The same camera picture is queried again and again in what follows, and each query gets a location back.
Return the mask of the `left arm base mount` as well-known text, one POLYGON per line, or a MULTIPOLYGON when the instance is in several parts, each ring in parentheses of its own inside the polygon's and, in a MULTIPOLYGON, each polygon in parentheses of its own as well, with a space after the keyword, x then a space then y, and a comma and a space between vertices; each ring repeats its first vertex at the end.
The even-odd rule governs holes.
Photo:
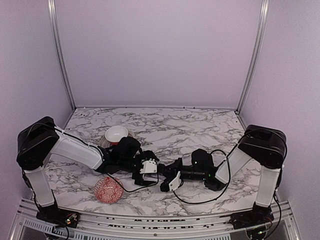
POLYGON ((58 209, 58 211, 47 213, 38 212, 36 218, 52 224, 76 228, 80 219, 80 213, 66 209, 58 209))

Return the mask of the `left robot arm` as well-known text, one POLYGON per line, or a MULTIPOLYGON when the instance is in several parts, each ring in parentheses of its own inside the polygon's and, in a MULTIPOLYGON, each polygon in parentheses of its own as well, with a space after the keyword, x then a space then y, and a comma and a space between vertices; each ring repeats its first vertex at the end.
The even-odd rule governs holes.
POLYGON ((51 156, 80 163, 101 174, 132 173, 139 190, 158 184, 144 180, 145 174, 159 175, 158 159, 152 151, 142 151, 135 138, 121 136, 117 144, 103 148, 66 133, 56 126, 53 118, 45 116, 18 134, 16 161, 23 179, 33 191, 39 212, 48 215, 60 211, 45 172, 51 156))

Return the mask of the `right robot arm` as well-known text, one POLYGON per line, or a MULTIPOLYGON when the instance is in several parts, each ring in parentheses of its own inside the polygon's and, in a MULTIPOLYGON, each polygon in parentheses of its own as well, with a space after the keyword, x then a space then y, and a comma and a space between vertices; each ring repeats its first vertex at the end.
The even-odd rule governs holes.
POLYGON ((217 166, 214 165, 212 153, 200 148, 191 153, 191 165, 184 165, 182 158, 169 165, 159 164, 158 172, 165 177, 160 190, 174 192, 187 179, 202 180, 205 187, 214 192, 225 191, 232 177, 249 161, 255 160, 261 166, 261 173, 251 213, 268 213, 281 182, 287 153, 287 139, 282 131, 251 124, 217 166))

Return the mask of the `lilac folding umbrella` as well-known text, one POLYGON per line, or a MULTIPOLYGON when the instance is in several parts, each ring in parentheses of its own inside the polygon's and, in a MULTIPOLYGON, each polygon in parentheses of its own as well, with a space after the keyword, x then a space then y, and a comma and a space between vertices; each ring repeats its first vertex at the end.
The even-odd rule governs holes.
POLYGON ((160 175, 162 175, 162 176, 165 176, 166 174, 167 174, 167 167, 164 165, 164 164, 162 164, 162 163, 159 163, 158 165, 157 165, 157 173, 158 174, 160 174, 160 175))

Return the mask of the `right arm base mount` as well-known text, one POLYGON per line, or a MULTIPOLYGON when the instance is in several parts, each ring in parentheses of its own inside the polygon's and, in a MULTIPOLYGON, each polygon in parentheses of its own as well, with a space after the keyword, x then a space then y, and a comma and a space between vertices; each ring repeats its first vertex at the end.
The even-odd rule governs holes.
POLYGON ((270 210, 248 210, 238 213, 233 213, 230 216, 229 223, 232 224, 235 230, 253 227, 265 223, 272 223, 274 215, 270 210))

